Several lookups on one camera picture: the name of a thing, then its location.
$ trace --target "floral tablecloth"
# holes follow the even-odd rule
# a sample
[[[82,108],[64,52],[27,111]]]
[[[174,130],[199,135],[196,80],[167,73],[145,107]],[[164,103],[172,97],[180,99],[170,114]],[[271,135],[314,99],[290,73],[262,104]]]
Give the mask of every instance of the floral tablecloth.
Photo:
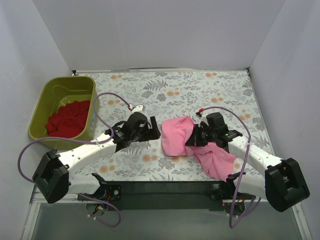
[[[82,73],[96,82],[98,93],[114,92],[133,105],[144,105],[145,114],[155,116],[161,131],[164,120],[190,116],[199,122],[195,112],[208,106],[231,109],[248,126],[252,141],[271,152],[266,128],[258,109],[255,95],[246,71],[136,71],[119,73]],[[230,129],[243,129],[230,113],[223,112]],[[100,99],[99,114],[110,125],[125,121],[130,115],[125,104],[114,96]],[[106,130],[97,123],[95,135]],[[239,172],[243,161],[234,162],[234,172]],[[251,166],[247,174],[260,175]],[[97,159],[76,174],[99,173],[107,181],[206,181],[212,180],[203,172],[193,156],[165,156],[161,140],[134,142],[113,155]]]

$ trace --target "green bin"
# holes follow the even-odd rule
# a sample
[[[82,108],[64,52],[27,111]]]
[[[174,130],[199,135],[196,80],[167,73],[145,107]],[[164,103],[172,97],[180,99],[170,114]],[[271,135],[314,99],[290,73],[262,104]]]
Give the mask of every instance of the green bin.
[[[47,124],[49,117],[58,112],[59,107],[74,101],[90,100],[88,117],[84,130],[72,139],[91,141],[97,123],[94,113],[94,99],[97,97],[96,83],[88,76],[64,76],[50,80],[43,88],[39,101],[36,105],[32,120],[28,129],[29,136],[36,140],[48,137]],[[95,109],[99,109],[99,100],[96,101]],[[47,139],[41,141],[48,147],[56,150],[71,150],[82,145],[81,143],[68,140]]]

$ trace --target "gray floor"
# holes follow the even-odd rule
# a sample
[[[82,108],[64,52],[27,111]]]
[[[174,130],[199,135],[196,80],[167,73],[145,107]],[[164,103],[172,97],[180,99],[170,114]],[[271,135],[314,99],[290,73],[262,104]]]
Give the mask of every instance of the gray floor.
[[[42,204],[33,240],[212,240],[302,239],[293,211],[275,211],[263,202],[256,211],[230,229],[228,217],[207,210],[124,210],[122,223],[109,228],[85,215],[85,204]],[[115,212],[103,219],[116,221]]]

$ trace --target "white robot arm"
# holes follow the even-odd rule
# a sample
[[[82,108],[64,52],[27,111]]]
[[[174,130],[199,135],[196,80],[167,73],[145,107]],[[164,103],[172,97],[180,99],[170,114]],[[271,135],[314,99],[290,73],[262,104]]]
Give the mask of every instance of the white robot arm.
[[[186,146],[202,147],[209,142],[239,157],[245,158],[248,140],[237,130],[229,130],[219,112],[207,114],[199,111],[200,123],[193,126]],[[281,159],[251,145],[247,163],[256,169],[259,176],[242,175],[238,192],[268,200],[279,212],[294,206],[310,196],[310,192],[298,162],[292,158]],[[232,196],[238,183],[239,173],[230,174],[222,186],[224,194]]]
[[[98,144],[110,138],[109,129],[92,141],[97,144],[84,144],[59,154],[53,150],[47,152],[42,157],[32,180],[48,203],[55,203],[66,194],[88,194],[100,199],[100,194],[104,194],[109,188],[104,179],[97,173],[85,176],[77,176],[75,173],[101,157],[128,147],[132,142],[159,139],[156,118],[150,117],[150,122],[144,115],[144,107],[136,106],[127,121],[120,121],[112,127],[114,136],[110,141]]]

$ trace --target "pink cloth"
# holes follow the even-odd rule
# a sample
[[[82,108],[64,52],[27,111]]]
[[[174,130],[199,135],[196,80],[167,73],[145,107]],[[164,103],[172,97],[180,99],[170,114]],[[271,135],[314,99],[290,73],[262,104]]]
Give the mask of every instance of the pink cloth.
[[[194,124],[189,116],[165,120],[161,138],[164,154],[171,157],[194,155],[208,177],[226,181],[233,173],[236,157],[212,142],[203,147],[185,146]]]

